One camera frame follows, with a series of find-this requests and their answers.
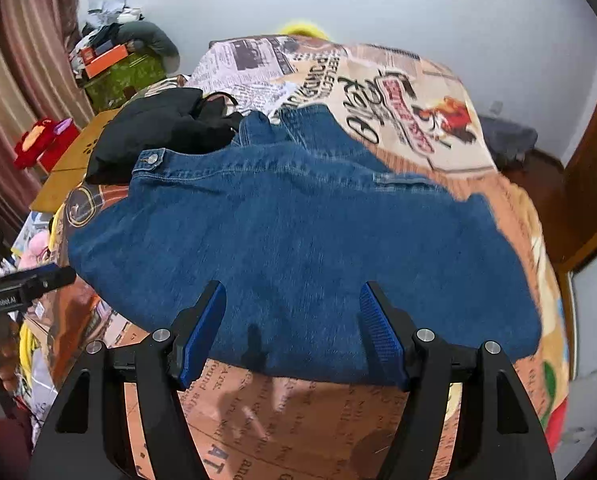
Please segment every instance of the black bag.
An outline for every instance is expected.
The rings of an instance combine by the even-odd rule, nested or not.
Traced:
[[[225,116],[227,94],[205,99],[198,88],[170,88],[128,103],[102,131],[85,182],[128,184],[140,152],[167,148],[203,155],[227,146],[243,119]]]

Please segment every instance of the wall electrical outlet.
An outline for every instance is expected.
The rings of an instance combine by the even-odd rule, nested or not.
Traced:
[[[501,115],[502,112],[502,101],[494,101],[489,107],[489,113],[495,116]]]

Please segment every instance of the curtain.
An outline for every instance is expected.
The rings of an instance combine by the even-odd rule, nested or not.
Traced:
[[[0,227],[16,236],[40,188],[33,171],[13,166],[13,146],[38,119],[93,116],[67,51],[78,40],[78,0],[0,0]]]

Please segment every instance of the jacket pocket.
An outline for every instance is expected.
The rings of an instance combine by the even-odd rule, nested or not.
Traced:
[[[449,193],[443,186],[417,173],[374,173],[377,186],[403,187],[414,191]]]

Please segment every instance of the floor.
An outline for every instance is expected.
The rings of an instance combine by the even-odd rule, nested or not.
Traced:
[[[530,152],[522,168],[502,172],[514,184],[523,187],[538,211],[543,225],[547,253],[553,264],[571,256],[583,240],[568,211],[563,169],[541,153]]]

